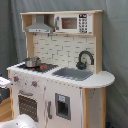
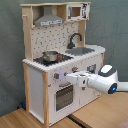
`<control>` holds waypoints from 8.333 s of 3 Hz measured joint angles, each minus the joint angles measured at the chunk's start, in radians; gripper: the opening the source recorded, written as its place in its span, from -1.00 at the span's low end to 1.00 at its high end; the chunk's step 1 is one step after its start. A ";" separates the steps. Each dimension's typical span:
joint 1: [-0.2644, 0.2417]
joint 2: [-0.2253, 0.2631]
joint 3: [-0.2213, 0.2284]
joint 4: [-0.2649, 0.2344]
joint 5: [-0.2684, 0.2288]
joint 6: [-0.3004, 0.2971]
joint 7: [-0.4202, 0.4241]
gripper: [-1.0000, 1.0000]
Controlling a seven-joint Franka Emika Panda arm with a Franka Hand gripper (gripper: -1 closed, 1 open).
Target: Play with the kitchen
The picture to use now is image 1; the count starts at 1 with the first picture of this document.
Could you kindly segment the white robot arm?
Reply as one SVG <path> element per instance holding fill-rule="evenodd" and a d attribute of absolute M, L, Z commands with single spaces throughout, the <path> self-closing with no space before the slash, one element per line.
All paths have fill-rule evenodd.
<path fill-rule="evenodd" d="M 9 88 L 11 81 L 0 77 L 0 88 Z M 0 123 L 0 128 L 37 128 L 35 121 L 26 114 L 21 114 L 17 118 Z"/>

